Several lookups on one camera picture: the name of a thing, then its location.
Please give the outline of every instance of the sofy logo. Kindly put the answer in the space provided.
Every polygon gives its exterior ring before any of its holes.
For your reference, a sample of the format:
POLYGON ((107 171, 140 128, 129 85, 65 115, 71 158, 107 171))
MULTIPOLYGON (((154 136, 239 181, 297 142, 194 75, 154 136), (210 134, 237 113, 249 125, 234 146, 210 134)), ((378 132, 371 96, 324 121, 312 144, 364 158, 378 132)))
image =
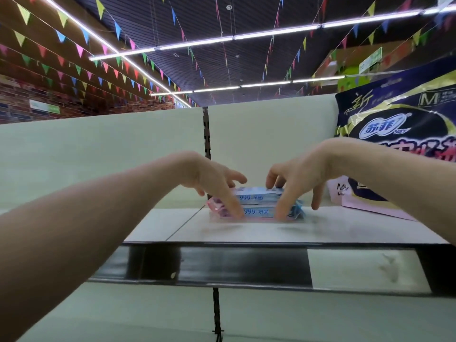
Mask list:
POLYGON ((384 137, 391 133, 403 134, 410 129, 399 129, 399 127, 404 124, 408 116, 411 116, 411 114, 396 114, 388 119, 376 118, 371 120, 362 128, 361 132, 359 132, 359 138, 367 139, 373 135, 384 137))

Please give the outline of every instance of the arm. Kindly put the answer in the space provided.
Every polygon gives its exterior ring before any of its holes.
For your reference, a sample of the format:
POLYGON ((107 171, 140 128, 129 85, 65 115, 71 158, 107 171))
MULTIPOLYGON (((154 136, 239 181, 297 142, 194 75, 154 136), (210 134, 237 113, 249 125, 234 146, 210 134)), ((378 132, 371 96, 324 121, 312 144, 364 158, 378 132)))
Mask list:
POLYGON ((311 189, 317 209, 325 182, 341 175, 362 182, 456 244, 456 164, 352 138, 326 140, 308 154, 271 168, 267 185, 288 181, 279 217, 311 189))
POLYGON ((232 211, 242 212, 228 187, 232 180, 247 181, 183 152, 70 186, 1 215, 0 340, 15 341, 70 295, 176 186, 221 194, 232 211))

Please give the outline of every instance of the forearm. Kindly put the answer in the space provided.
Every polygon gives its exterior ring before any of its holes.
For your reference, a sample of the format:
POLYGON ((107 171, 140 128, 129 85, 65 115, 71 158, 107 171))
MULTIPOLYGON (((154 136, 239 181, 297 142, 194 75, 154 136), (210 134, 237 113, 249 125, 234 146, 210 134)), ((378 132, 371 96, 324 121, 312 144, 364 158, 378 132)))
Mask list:
POLYGON ((456 164, 345 138, 335 142, 339 170, 456 244, 456 164))
POLYGON ((185 155, 168 156, 70 186, 1 215, 4 325, 28 329, 90 277, 151 208, 181 183, 187 174, 185 161, 185 155))

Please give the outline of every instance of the sanitary pad package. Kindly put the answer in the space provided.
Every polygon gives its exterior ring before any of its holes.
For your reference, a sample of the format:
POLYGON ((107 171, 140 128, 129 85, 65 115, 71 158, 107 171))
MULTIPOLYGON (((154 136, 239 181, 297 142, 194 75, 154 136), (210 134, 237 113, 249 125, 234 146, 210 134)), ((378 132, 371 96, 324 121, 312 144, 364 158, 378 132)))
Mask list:
MULTIPOLYGON (((445 57, 336 95, 336 137, 456 161, 456 58, 445 57)), ((328 182, 340 205, 412 219, 361 182, 328 182)))
MULTIPOLYGON (((244 214, 248 218, 267 219, 274 217, 274 210, 277 201, 283 193, 281 188, 266 189, 263 187, 239 187, 233 188, 233 193, 240 201, 244 214)), ((301 209, 302 201, 296 201, 290 209, 287 218, 303 218, 304 212, 301 209)), ((221 218, 231 218, 229 211, 219 198, 212 197, 208 200, 208 207, 216 212, 221 218)))

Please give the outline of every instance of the stacked wet wipes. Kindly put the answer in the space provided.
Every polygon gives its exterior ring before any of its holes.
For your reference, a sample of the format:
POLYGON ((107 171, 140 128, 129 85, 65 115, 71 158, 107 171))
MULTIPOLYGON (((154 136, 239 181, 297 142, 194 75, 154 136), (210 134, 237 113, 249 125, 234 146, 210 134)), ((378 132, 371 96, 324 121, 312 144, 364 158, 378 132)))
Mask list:
MULTIPOLYGON (((274 210, 283 193, 282 188, 266 189, 264 187, 240 187, 233 188, 233 193, 241 203, 244 214, 249 218, 273 218, 274 210)), ((220 217, 231 217, 229 211, 225 208, 222 201, 216 197, 208 201, 208 206, 220 217)), ((302 218, 304 212, 301 209, 302 202, 296 201, 290 209, 287 218, 302 218)))

